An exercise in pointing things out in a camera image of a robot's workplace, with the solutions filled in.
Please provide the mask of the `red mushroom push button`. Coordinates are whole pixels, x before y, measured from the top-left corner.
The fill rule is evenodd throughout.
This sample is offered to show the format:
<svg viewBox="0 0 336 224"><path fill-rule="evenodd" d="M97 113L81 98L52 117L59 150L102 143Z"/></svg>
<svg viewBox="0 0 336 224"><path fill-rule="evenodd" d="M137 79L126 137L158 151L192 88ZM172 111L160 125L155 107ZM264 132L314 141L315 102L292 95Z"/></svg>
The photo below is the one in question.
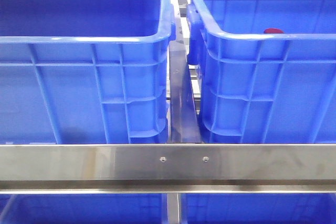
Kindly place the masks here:
<svg viewBox="0 0 336 224"><path fill-rule="evenodd" d="M266 28L264 34L284 34L284 31L279 28Z"/></svg>

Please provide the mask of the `blue plastic crate with buttons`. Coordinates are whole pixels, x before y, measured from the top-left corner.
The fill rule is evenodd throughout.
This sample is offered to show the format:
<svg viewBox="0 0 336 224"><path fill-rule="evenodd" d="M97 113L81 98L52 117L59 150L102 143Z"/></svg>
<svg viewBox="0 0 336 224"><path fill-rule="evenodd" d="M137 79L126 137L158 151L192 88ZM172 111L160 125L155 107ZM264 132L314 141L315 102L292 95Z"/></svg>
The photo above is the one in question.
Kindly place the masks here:
<svg viewBox="0 0 336 224"><path fill-rule="evenodd" d="M2 144L163 144L170 0L1 0Z"/></svg>

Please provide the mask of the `steel shelf divider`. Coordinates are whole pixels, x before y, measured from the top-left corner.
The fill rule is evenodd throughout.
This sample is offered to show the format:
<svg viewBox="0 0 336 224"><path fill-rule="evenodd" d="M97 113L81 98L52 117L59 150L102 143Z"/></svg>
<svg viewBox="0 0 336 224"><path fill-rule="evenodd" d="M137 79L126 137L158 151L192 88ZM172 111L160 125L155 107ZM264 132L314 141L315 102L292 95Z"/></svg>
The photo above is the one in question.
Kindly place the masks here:
<svg viewBox="0 0 336 224"><path fill-rule="evenodd" d="M169 79L171 141L200 144L202 139L197 122L191 75L182 40L170 42Z"/></svg>

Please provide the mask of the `blue crate behind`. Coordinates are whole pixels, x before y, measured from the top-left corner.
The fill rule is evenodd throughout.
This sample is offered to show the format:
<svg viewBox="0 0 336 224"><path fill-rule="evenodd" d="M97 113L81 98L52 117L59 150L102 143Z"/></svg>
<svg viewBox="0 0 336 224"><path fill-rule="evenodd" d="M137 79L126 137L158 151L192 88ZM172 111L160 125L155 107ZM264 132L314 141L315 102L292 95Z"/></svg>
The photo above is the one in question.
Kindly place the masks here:
<svg viewBox="0 0 336 224"><path fill-rule="evenodd" d="M187 21L205 142L335 142L335 0L191 0Z"/></svg>

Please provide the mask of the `blue crate lower right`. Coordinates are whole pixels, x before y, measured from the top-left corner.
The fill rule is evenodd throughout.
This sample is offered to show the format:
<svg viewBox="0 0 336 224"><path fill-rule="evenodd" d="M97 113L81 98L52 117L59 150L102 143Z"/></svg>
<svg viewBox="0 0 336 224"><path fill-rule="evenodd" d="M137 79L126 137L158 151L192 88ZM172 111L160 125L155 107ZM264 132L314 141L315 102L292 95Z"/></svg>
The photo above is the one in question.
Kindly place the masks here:
<svg viewBox="0 0 336 224"><path fill-rule="evenodd" d="M184 194L185 223L335 223L335 194Z"/></svg>

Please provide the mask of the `blue crate lower left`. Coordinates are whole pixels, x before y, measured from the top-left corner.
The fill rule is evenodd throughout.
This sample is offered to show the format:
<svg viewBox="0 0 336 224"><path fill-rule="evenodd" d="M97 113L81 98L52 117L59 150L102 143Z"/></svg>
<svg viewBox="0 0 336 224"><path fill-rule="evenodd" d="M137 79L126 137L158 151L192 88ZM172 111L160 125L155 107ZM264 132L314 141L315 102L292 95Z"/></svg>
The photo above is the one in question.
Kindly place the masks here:
<svg viewBox="0 0 336 224"><path fill-rule="evenodd" d="M163 194L15 195L1 223L167 223Z"/></svg>

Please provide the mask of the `stainless steel shelf rail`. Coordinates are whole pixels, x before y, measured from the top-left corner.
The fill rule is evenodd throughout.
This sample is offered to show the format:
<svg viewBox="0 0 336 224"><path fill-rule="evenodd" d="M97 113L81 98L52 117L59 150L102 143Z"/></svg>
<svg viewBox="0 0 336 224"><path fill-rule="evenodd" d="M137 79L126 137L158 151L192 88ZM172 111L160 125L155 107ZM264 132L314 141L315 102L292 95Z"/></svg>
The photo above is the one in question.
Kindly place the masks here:
<svg viewBox="0 0 336 224"><path fill-rule="evenodd" d="M3 194L333 192L333 144L1 146Z"/></svg>

